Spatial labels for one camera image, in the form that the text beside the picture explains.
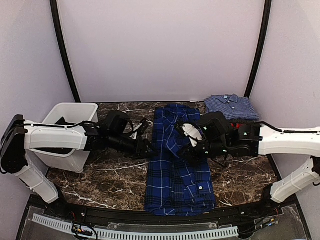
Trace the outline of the dark blue plaid shirt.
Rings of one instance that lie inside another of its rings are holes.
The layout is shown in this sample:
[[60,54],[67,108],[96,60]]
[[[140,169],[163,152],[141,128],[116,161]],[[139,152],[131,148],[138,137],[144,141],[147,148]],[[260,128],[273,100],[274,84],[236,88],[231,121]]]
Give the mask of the dark blue plaid shirt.
[[195,123],[200,111],[168,104],[154,111],[152,145],[157,156],[149,159],[144,210],[156,216],[196,216],[216,204],[211,170],[206,158],[192,165],[178,155],[190,143],[175,129],[178,122]]

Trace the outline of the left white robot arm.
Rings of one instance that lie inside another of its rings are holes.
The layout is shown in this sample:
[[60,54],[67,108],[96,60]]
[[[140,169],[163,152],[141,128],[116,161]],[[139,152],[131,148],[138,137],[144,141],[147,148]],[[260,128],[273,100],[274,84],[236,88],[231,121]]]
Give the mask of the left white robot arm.
[[63,194],[41,171],[27,160],[27,150],[71,149],[91,152],[114,149],[131,159],[148,159],[157,150],[143,138],[149,124],[143,119],[138,128],[125,132],[131,124],[123,112],[110,113],[100,122],[82,121],[74,125],[44,124],[24,120],[16,115],[0,141],[0,172],[13,174],[37,193],[60,218],[67,218],[70,206],[63,201]]

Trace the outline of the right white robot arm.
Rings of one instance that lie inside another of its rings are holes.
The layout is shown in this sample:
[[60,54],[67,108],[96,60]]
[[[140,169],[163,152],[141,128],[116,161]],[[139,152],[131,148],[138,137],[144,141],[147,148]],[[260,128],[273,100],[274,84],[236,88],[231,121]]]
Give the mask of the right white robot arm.
[[309,158],[297,170],[284,179],[264,188],[261,201],[255,205],[255,213],[266,217],[275,204],[320,179],[320,129],[275,129],[265,123],[243,124],[238,129],[207,122],[194,125],[178,123],[175,128],[190,143],[178,151],[178,155],[192,163],[201,158],[220,156],[256,157],[272,154],[308,155]]

